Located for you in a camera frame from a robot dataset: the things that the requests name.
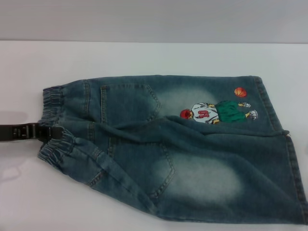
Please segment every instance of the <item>cartoon boy embroidery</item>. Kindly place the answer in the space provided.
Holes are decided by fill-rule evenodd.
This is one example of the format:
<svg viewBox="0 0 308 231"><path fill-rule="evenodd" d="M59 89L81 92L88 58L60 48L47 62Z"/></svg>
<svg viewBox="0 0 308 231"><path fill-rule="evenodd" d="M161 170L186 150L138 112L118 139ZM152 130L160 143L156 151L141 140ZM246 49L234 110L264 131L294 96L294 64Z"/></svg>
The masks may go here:
<svg viewBox="0 0 308 231"><path fill-rule="evenodd" d="M238 107L250 107L248 103L237 103L234 101L221 101L218 104L198 103L193 108L181 111L180 117L185 119L194 118L195 121L207 124L216 124L221 122L241 122L248 118L257 119L256 110L244 113L238 110Z"/></svg>

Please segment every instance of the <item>hem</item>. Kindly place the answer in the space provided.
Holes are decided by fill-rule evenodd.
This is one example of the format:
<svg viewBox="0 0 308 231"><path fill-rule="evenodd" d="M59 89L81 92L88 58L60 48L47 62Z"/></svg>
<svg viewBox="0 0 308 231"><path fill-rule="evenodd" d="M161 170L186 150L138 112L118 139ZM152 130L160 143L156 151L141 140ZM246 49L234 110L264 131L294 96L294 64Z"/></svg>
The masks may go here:
<svg viewBox="0 0 308 231"><path fill-rule="evenodd" d="M268 113L271 125L275 131L283 130L281 123L275 113L275 110L273 108L273 105L270 102L269 95L265 89L265 86L262 82L262 79L260 77L255 77L255 83L259 92L259 95L261 97L261 100L263 102L263 105ZM295 148L292 142L292 139L287 136L289 132L285 131L283 134L285 134L286 138L286 144L287 144L287 153L289 158L289 163L291 167L291 174L293 176L293 181L295 185L296 195L297 199L300 202L300 206L302 209L302 215L303 215L303 222L305 225L308 225L308 203L306 200L305 192L304 192L304 186L302 183L302 179L300 176L298 161L295 153Z"/></svg>
<svg viewBox="0 0 308 231"><path fill-rule="evenodd" d="M58 121L63 104L62 87L56 86L43 90L43 115L38 121L42 126L59 127ZM39 151L38 158L49 163L61 171L60 163L63 157L69 154L74 147L74 136L63 128L61 139L51 139L44 143Z"/></svg>

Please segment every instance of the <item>orange basketball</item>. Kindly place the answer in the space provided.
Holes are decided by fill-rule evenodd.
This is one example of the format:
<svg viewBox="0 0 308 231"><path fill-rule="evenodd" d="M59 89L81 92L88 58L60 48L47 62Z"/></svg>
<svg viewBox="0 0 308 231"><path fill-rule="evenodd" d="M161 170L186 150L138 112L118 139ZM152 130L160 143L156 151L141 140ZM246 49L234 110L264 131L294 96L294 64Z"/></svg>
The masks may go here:
<svg viewBox="0 0 308 231"><path fill-rule="evenodd" d="M238 97L245 97L247 95L247 92L244 88L236 88L234 90L234 94Z"/></svg>

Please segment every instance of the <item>elastic waistband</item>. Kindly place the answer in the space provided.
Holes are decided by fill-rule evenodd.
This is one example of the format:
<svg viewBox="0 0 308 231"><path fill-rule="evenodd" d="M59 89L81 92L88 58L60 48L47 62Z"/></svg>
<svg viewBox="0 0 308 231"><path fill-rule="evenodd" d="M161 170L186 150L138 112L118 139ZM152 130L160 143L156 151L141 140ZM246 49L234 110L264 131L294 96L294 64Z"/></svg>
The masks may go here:
<svg viewBox="0 0 308 231"><path fill-rule="evenodd" d="M63 157L72 151L74 140L74 136L65 131L60 140L51 139L43 144L39 151L38 158L61 171L60 163Z"/></svg>
<svg viewBox="0 0 308 231"><path fill-rule="evenodd" d="M43 91L43 115L39 123L43 126L60 127L58 125L63 104L62 87L52 87ZM59 163L62 158L70 153L74 147L74 136L65 128L60 140L51 139L44 143L40 149L38 157L55 168L60 169Z"/></svg>
<svg viewBox="0 0 308 231"><path fill-rule="evenodd" d="M43 91L43 115L39 121L44 126L54 126L58 123L62 107L61 86L46 88Z"/></svg>

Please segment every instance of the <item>denim pants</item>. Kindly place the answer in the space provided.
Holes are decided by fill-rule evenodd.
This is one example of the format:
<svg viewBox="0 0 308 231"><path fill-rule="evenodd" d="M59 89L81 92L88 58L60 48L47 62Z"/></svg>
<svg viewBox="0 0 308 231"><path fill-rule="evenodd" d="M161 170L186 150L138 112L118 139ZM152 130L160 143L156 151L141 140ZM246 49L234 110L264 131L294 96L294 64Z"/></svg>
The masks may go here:
<svg viewBox="0 0 308 231"><path fill-rule="evenodd" d="M308 223L292 140L259 77L131 76L44 90L39 158L174 221Z"/></svg>

